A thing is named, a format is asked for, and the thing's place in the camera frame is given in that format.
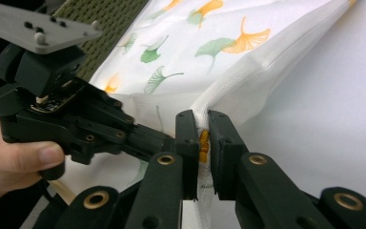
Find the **white background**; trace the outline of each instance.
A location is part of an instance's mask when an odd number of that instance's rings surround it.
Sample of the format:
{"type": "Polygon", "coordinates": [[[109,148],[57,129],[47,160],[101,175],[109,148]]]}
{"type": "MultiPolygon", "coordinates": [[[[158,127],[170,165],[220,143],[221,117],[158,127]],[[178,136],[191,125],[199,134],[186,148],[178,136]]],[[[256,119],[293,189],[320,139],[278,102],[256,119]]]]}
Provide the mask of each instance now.
{"type": "MultiPolygon", "coordinates": [[[[366,197],[366,0],[343,15],[239,127],[303,191],[341,186],[366,197]]],[[[212,228],[239,228],[234,203],[213,200],[212,228]]]]}

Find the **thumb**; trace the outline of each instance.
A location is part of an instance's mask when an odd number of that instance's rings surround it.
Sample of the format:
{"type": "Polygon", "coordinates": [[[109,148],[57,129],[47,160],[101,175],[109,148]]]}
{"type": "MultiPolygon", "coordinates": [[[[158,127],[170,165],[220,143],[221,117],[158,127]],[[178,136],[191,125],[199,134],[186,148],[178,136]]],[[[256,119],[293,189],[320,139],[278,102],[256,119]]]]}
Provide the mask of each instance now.
{"type": "Polygon", "coordinates": [[[50,141],[8,144],[2,156],[4,170],[11,172],[37,172],[52,168],[64,161],[61,147],[50,141]]]}

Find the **hand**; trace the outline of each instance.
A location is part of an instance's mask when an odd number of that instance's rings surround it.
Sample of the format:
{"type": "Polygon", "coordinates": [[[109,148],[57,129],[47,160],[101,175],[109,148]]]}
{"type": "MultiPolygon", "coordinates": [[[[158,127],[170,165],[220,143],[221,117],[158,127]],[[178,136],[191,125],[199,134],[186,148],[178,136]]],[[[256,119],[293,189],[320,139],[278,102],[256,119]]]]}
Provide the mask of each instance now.
{"type": "Polygon", "coordinates": [[[64,161],[61,147],[50,141],[9,144],[0,130],[0,197],[9,191],[23,189],[41,179],[38,171],[64,161]]]}

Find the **olive webbing strap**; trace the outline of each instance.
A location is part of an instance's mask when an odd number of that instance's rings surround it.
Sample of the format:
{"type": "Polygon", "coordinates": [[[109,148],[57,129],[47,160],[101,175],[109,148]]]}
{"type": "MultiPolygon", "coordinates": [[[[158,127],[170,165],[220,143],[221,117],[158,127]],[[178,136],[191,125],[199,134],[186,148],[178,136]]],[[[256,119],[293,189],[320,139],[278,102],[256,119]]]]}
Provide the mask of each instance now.
{"type": "Polygon", "coordinates": [[[54,16],[91,24],[97,20],[103,34],[85,42],[87,54],[78,76],[89,81],[149,0],[67,0],[54,16]]]}

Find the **metal mounting plate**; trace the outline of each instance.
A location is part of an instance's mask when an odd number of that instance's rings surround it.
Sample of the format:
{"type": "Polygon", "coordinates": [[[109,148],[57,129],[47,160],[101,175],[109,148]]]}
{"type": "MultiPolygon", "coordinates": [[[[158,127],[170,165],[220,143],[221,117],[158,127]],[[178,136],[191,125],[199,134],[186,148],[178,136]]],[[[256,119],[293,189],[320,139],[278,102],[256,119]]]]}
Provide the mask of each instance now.
{"type": "Polygon", "coordinates": [[[101,35],[92,25],[0,4],[0,38],[30,52],[47,54],[101,35]]]}

